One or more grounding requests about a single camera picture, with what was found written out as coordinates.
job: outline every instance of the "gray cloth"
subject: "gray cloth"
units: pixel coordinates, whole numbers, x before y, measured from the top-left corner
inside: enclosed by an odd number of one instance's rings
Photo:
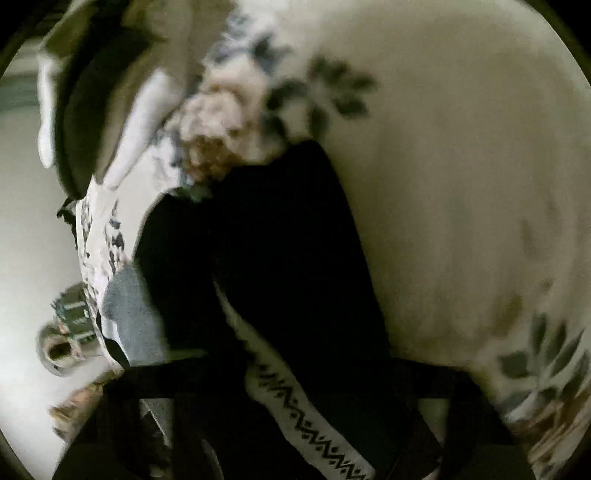
[[[103,298],[103,317],[114,322],[130,365],[154,365],[168,360],[162,318],[150,303],[139,269],[131,264],[115,274]]]

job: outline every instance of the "zigzag pattern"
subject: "zigzag pattern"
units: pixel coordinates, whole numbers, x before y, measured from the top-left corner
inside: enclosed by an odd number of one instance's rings
[[[278,374],[263,373],[266,369],[266,365],[260,365],[258,368],[257,377],[261,380],[259,386],[266,387],[269,392],[275,392],[277,398],[283,398],[283,407],[291,411],[290,417],[296,420],[294,428],[301,432],[301,437],[308,440],[310,445],[314,445],[317,452],[322,452],[322,458],[326,459],[329,465],[333,465],[335,470],[340,470],[346,480],[370,480],[361,473],[361,469],[355,463],[347,460],[344,454],[338,453],[339,448],[332,446],[332,440],[321,435],[319,430],[313,428],[312,422],[306,420],[306,413],[297,407],[298,400],[293,395],[293,388],[285,386],[285,380],[279,379]]]

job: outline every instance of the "gray fabric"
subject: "gray fabric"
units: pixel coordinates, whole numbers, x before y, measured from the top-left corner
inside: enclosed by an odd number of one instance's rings
[[[167,359],[162,319],[151,305],[147,286],[133,264],[117,272],[105,291],[102,314],[117,325],[119,343],[130,365]]]

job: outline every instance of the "wall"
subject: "wall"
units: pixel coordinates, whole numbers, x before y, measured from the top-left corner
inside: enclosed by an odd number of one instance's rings
[[[51,320],[51,302],[80,280],[70,228],[56,219],[65,194],[39,161],[38,129],[37,108],[0,112],[0,429],[32,476],[45,480],[64,448],[47,409],[106,363],[96,359],[60,378],[37,358],[37,330]]]

